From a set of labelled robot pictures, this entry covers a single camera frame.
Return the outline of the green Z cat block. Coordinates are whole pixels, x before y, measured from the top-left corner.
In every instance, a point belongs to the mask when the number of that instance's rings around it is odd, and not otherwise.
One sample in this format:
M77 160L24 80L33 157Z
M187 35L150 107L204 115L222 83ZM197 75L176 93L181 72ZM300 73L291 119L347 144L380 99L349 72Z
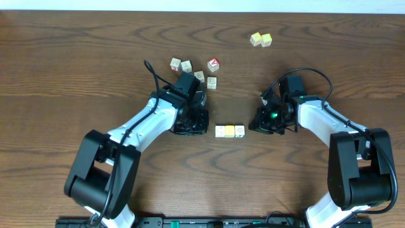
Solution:
M225 137L225 126L224 125L215 126L215 137Z

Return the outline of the yellow M airplane block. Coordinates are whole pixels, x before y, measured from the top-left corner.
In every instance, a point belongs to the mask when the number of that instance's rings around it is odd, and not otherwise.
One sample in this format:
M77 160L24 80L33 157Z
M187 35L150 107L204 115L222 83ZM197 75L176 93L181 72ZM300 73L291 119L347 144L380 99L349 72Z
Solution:
M245 134L245 127L243 125L235 125L235 137L244 137Z

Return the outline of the yellow K block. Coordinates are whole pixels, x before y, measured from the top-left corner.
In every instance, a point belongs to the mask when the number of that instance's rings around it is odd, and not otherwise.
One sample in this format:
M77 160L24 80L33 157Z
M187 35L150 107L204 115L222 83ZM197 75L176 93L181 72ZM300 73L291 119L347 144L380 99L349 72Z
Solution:
M235 137L235 126L234 125L225 126L225 137Z

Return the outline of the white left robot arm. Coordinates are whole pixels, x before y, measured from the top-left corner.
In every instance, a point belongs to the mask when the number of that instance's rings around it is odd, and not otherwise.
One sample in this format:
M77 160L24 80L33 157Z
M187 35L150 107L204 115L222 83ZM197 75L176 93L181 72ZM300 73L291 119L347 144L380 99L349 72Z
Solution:
M158 88L147 105L120 127L83 138L64 192L92 216L88 227L131 227L135 215L128 201L142 152L162 133L198 136L208 130L201 81L186 72L175 85Z

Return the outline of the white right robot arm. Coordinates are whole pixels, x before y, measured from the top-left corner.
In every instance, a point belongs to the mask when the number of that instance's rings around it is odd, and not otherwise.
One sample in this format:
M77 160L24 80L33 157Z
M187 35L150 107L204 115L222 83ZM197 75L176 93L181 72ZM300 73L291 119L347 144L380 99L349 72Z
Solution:
M328 146L328 193L306 210L308 227L339 227L356 213L395 199L397 182L387 131L351 122L322 97L307 94L298 75L287 76L278 85L279 94L262 94L264 105L249 130L283 135L304 128Z

